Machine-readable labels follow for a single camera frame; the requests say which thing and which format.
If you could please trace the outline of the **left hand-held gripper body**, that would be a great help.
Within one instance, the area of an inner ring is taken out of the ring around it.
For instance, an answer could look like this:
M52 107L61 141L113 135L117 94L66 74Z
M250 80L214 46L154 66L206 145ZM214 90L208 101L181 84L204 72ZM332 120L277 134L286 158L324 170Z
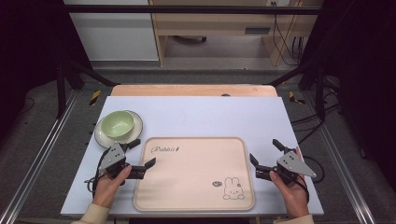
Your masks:
M108 148L99 162L99 176L107 175L110 179L114 179L125 167L129 166L129 163L126 161L127 149L127 145L119 143L115 143L112 147ZM145 166L133 166L128 179L143 179L145 172Z

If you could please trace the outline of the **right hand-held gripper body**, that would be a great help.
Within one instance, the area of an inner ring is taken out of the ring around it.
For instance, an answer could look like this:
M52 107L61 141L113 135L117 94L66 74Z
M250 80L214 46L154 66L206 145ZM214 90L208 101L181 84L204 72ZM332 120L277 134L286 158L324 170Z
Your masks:
M255 161L255 176L257 178L270 181L271 171L275 172L286 185L296 181L299 175L307 175L310 177L317 176L317 174L293 151L277 159L276 165L273 167L262 166L259 165L258 161Z

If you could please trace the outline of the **white plate with dark rim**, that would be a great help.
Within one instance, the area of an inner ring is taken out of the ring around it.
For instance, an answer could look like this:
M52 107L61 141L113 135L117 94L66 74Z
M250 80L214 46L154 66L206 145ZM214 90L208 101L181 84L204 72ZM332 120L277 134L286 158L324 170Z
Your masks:
M143 121L139 115L137 115L134 111L130 111L130 110L119 110L119 111L128 111L134 116L134 128L133 128L132 132L130 133L130 135L124 139L121 139L121 140L110 139L109 137L107 137L103 134L103 132L100 128L100 124L102 121L102 119L101 119L96 124L96 127L94 129L94 138L95 138L96 142L101 147L109 148L109 147L112 147L115 143L128 144L128 143L134 141L135 139L138 139L139 135L142 133Z

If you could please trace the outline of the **light green bowl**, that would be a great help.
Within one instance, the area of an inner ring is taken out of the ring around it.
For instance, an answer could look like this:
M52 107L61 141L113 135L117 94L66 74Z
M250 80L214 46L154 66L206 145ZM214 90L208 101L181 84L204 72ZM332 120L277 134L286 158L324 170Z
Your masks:
M100 128L110 139L124 139L134 128L134 116L128 111L114 111L102 119Z

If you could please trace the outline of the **beige tray with rabbit print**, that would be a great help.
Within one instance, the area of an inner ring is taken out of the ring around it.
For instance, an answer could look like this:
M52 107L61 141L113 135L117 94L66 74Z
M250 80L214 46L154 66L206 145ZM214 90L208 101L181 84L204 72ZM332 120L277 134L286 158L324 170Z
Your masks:
M142 161L155 159L136 184L144 212L247 211L255 203L245 143L238 137L152 137Z

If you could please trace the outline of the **person's right hand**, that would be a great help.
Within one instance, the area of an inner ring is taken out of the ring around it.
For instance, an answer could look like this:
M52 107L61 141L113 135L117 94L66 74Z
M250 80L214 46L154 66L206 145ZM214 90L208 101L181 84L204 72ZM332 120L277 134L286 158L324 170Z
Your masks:
M270 172L270 177L282 194L288 218L294 219L309 214L306 184L302 176L299 175L295 182L288 185L274 171Z

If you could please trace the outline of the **yellow and black floor tape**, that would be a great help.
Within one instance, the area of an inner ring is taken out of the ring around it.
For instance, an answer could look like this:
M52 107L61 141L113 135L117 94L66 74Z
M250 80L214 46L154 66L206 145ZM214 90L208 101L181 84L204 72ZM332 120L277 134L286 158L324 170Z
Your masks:
M95 105L95 103L97 102L99 96L100 96L101 90L96 90L94 91L94 93L92 94L92 98L89 102L89 105Z
M292 103L296 103L299 105L305 105L305 100L297 99L295 97L293 91L289 91L289 99L290 99L290 102L292 102Z

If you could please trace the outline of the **black metal stand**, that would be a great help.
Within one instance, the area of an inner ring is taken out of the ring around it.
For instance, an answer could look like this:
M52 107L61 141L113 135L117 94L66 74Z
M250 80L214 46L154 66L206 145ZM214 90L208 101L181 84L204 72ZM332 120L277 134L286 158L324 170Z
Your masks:
M308 91L313 85L315 88L315 112L321 121L325 120L325 108L324 108L324 83L325 75L322 66L319 62L309 60L305 63L301 63L295 69L289 71L286 75L279 77L271 82L270 86L277 87L285 81L296 77L297 75L303 75L298 83L298 87L301 91Z
M65 82L68 81L73 90L81 90L84 86L84 81L80 77L80 74L85 74L108 87L117 86L116 82L100 76L99 74L95 73L91 68L83 66L80 63L73 61L60 63L56 69L58 119L64 114L66 110Z

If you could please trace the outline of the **light wooden board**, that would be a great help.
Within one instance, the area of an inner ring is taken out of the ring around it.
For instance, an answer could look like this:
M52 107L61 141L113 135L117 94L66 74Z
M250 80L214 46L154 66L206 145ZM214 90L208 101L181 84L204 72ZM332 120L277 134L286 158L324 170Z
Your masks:
M248 84L146 84L117 85L111 96L257 96L277 97L270 85Z

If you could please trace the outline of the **white cabinet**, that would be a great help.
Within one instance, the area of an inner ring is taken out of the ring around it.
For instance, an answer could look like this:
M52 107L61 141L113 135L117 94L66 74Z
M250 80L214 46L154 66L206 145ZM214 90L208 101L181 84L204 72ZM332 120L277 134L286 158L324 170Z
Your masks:
M149 13L71 13L93 62L158 61Z

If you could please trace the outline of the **black curtain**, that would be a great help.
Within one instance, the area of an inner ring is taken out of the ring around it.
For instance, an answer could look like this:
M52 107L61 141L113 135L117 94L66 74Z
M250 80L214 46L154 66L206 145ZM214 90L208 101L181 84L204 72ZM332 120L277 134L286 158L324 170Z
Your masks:
M325 73L340 80L341 102L361 146L396 191L396 0L323 0L309 45L330 28Z
M57 68L88 55L64 0L0 0L0 140L25 104L27 92L57 77Z

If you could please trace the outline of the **black chair base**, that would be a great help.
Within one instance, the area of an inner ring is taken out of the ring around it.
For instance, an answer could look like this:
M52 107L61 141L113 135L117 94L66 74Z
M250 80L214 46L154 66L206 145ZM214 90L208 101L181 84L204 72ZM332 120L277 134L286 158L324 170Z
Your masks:
M206 36L183 36L183 35L174 35L173 38L181 43L205 43L207 40Z

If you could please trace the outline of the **light wooden desk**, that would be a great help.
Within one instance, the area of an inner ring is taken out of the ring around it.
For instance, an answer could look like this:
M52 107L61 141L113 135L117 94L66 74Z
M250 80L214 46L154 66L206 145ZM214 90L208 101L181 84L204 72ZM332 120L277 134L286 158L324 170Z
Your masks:
M148 0L152 6L321 7L324 0ZM270 62L278 66L291 53L294 37L307 39L315 15L180 14L151 15L160 61L170 36L255 36L262 40Z

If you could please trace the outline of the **aluminium floor rail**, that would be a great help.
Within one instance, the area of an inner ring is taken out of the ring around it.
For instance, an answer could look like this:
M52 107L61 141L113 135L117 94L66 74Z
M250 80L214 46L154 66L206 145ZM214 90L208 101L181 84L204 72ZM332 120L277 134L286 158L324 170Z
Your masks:
M338 114L339 105L332 101L331 96L325 104L325 120L321 121L316 116L314 96L305 91L303 96L317 128L301 142L304 155L309 157L308 163L319 172L314 186L324 214L317 219L322 223L376 224L347 161L342 157L343 149L337 145L330 131L332 125L343 118Z
M16 220L22 206L24 205L32 187L34 186L37 177L39 176L42 167L44 166L47 157L51 153L74 105L79 96L79 91L71 91L70 96L66 101L66 106L64 112L59 118L57 118L45 141L43 142L41 148L38 150L33 163L29 167L29 170L25 174L21 184L19 185L16 193L14 194L12 200L7 205L6 209L0 216L0 224L13 224Z

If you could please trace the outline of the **black horizontal frame bar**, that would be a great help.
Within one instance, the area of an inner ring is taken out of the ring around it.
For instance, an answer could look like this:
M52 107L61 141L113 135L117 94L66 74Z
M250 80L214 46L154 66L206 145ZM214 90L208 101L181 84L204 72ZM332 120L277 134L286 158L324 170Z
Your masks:
M252 14L252 15L319 15L321 7L234 7L234 6L116 6L64 5L69 13L162 13L162 14Z

